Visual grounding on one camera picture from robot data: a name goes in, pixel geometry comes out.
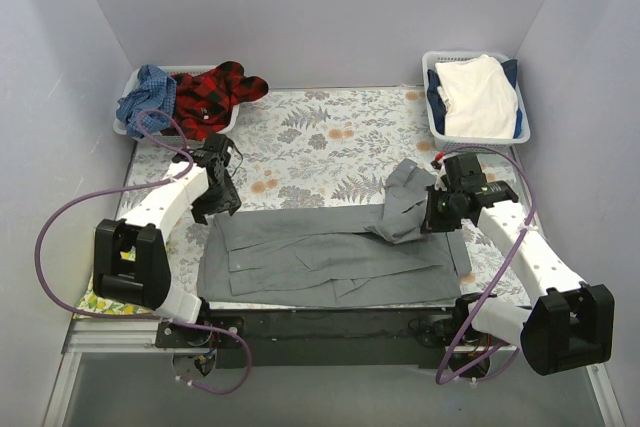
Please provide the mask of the left white plastic basket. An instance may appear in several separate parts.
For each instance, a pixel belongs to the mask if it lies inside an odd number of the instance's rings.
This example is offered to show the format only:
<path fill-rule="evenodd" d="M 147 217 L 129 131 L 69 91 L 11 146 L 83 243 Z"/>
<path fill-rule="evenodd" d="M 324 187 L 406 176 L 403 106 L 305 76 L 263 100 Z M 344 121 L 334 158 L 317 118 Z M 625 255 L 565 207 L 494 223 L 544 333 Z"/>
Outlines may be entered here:
<path fill-rule="evenodd" d="M 168 75 L 170 75 L 172 77 L 172 75 L 174 74 L 178 74 L 178 73 L 188 73 L 191 75 L 199 75 L 202 73 L 205 73 L 211 69 L 214 69 L 216 67 L 216 65 L 205 65 L 205 66 L 158 66 L 160 69 L 164 70 Z M 131 75 L 131 77 L 129 78 L 129 80 L 127 81 L 124 91 L 121 94 L 121 98 L 125 95 L 127 95 L 132 89 L 134 89 L 135 87 L 138 86 L 138 80 L 137 80 L 137 73 L 138 70 L 135 70 L 134 73 Z M 239 115 L 239 111 L 240 111 L 240 105 L 238 107 L 236 107 L 234 109 L 234 112 L 232 114 L 232 120 L 231 120 L 231 125 L 227 128 L 225 128 L 224 130 L 222 130 L 221 132 L 218 133 L 228 133 L 231 131 L 231 129 L 235 126 L 236 120 L 238 118 Z M 179 124 L 174 120 L 174 118 L 170 118 L 171 121 L 171 127 L 169 129 L 163 130 L 159 133 L 156 134 L 149 134 L 144 127 L 141 125 L 140 123 L 140 119 L 141 116 L 144 114 L 151 114 L 151 113 L 157 113 L 160 115 L 163 115 L 163 112 L 160 112 L 158 110 L 147 110 L 147 111 L 143 111 L 138 115 L 137 118 L 137 123 L 138 123 L 138 128 L 139 130 L 143 133 L 143 137 L 142 138 L 134 138 L 137 141 L 141 141 L 143 140 L 147 135 L 149 136 L 155 136 L 155 137 L 169 137 L 169 136 L 177 136 L 180 132 L 183 132 L 182 129 L 180 128 Z M 114 131 L 120 135 L 125 135 L 128 136 L 124 130 L 124 125 L 118 121 L 116 119 L 114 119 L 114 124 L 113 124 L 113 128 Z"/>

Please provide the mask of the blue checked shirt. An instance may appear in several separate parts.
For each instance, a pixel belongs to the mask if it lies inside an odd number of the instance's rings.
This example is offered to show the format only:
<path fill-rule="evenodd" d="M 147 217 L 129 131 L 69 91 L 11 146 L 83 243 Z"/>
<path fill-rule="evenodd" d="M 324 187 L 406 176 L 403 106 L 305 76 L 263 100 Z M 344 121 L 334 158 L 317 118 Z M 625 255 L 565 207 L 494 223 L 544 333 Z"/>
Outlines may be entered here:
<path fill-rule="evenodd" d="M 138 115 L 147 110 L 157 113 L 144 114 L 140 123 L 149 134 L 156 134 L 171 127 L 176 103 L 177 81 L 158 66 L 146 64 L 137 73 L 138 86 L 118 100 L 116 119 L 124 125 L 126 134 L 142 138 L 138 128 Z"/>

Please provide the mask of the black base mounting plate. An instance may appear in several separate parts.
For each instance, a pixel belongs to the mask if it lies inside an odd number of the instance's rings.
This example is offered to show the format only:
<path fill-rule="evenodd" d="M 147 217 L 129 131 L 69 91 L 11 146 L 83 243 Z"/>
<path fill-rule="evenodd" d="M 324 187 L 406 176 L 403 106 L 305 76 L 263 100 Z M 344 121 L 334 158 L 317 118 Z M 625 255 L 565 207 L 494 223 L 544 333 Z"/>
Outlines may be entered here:
<path fill-rule="evenodd" d="M 452 307 L 215 309 L 201 315 L 197 324 L 241 337 L 254 367 L 434 369 L 459 328 Z"/>

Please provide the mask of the red black plaid shirt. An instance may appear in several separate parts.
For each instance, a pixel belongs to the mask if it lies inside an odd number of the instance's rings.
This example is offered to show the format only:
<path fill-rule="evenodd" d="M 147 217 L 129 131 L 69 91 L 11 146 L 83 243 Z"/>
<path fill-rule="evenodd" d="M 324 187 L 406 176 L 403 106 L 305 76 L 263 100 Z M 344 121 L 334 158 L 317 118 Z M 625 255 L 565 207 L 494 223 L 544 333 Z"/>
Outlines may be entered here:
<path fill-rule="evenodd" d="M 226 61 L 199 75 L 178 73 L 173 118 L 190 140 L 204 140 L 231 125 L 234 109 L 264 97 L 269 86 L 258 76 L 246 76 L 244 67 Z"/>

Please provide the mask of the aluminium frame rail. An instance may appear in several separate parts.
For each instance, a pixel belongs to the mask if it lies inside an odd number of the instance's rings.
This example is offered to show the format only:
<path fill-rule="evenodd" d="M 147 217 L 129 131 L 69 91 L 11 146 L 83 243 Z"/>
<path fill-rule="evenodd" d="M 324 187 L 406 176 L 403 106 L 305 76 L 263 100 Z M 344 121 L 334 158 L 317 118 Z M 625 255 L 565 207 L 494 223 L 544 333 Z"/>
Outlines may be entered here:
<path fill-rule="evenodd" d="M 622 426 L 604 366 L 548 377 L 510 350 L 497 377 L 440 386 L 412 367 L 258 367 L 217 396 L 176 379 L 151 322 L 76 321 L 48 426 Z"/>

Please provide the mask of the grey long sleeve shirt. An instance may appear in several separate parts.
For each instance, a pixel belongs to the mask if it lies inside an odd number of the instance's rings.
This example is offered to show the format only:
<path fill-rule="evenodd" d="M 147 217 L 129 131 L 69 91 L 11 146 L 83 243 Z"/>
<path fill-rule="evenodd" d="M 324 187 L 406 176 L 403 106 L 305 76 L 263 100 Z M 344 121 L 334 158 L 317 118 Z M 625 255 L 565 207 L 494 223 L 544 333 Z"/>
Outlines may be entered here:
<path fill-rule="evenodd" d="M 422 229 L 434 182 L 405 159 L 381 204 L 218 215 L 197 292 L 207 301 L 311 308 L 448 302 L 471 262 L 461 232 Z"/>

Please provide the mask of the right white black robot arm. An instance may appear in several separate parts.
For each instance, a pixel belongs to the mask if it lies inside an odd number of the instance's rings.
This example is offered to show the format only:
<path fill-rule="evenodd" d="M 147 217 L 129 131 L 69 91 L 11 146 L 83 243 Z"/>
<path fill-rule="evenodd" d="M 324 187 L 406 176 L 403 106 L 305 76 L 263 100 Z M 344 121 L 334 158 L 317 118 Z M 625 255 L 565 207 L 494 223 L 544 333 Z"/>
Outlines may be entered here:
<path fill-rule="evenodd" d="M 611 291 L 588 284 L 560 259 L 533 226 L 534 208 L 525 208 L 508 183 L 489 181 L 474 153 L 440 153 L 432 164 L 438 177 L 427 190 L 424 230 L 449 233 L 468 220 L 504 257 L 484 292 L 457 299 L 454 336 L 440 366 L 448 367 L 460 342 L 471 345 L 484 336 L 492 341 L 490 349 L 454 370 L 454 377 L 464 376 L 504 345 L 514 346 L 542 376 L 608 361 L 615 310 Z M 508 269 L 523 285 L 530 308 L 494 296 Z"/>

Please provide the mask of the lemon print cloth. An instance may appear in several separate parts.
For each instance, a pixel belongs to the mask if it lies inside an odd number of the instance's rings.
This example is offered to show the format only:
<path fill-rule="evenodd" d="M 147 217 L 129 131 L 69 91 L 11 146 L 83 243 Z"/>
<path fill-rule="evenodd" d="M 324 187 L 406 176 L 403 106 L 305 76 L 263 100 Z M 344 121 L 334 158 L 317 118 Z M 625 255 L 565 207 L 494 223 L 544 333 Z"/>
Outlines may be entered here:
<path fill-rule="evenodd" d="M 93 289 L 93 276 L 89 277 L 86 292 L 76 303 L 75 308 L 83 311 L 83 314 L 74 314 L 74 319 L 90 318 L 88 312 L 94 314 L 116 315 L 116 316 L 135 316 L 135 315 L 151 315 L 149 309 L 140 307 L 130 303 L 122 303 L 119 301 L 100 297 Z"/>

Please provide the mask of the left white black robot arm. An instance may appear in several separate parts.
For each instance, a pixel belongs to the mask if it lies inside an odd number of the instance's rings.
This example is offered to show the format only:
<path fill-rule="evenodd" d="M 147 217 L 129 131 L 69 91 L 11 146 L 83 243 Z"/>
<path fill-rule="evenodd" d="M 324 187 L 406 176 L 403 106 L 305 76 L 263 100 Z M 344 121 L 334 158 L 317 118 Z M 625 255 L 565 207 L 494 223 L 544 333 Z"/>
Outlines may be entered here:
<path fill-rule="evenodd" d="M 204 301 L 172 281 L 166 241 L 187 212 L 205 225 L 209 216 L 232 215 L 241 207 L 228 172 L 237 151 L 226 135 L 209 135 L 201 147 L 174 155 L 167 184 L 152 189 L 124 217 L 98 224 L 92 282 L 96 295 L 180 321 L 178 334 L 190 346 L 211 339 L 213 324 L 203 316 Z"/>

